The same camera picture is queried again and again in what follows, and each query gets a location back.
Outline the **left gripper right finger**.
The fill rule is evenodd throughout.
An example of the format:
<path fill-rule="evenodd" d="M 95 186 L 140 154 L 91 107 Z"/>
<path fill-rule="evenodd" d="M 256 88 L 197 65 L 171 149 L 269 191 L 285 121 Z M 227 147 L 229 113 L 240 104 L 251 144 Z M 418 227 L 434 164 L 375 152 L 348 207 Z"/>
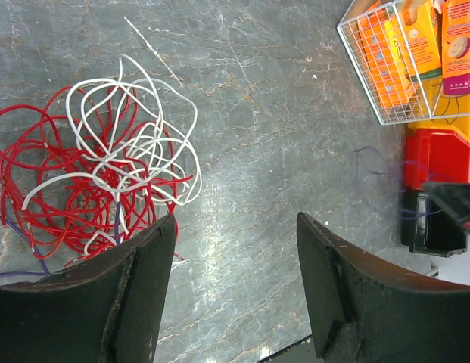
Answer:
<path fill-rule="evenodd" d="M 390 263 L 306 213 L 297 248 L 318 358 L 470 362 L 470 286 Z"/>

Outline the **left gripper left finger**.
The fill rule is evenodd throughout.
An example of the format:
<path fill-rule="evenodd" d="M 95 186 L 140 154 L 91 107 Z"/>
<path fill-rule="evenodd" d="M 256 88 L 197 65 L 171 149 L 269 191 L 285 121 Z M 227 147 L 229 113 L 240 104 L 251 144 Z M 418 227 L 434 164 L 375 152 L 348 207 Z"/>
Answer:
<path fill-rule="evenodd" d="M 176 244 L 164 216 L 105 253 L 0 286 L 0 362 L 151 362 Z"/>

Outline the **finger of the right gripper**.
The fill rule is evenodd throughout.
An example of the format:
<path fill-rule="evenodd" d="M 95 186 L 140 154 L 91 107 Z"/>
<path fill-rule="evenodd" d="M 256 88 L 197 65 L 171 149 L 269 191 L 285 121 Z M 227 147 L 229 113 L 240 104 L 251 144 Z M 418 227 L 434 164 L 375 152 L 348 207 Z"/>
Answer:
<path fill-rule="evenodd" d="M 470 233 L 470 183 L 427 181 L 423 190 L 464 233 Z"/>

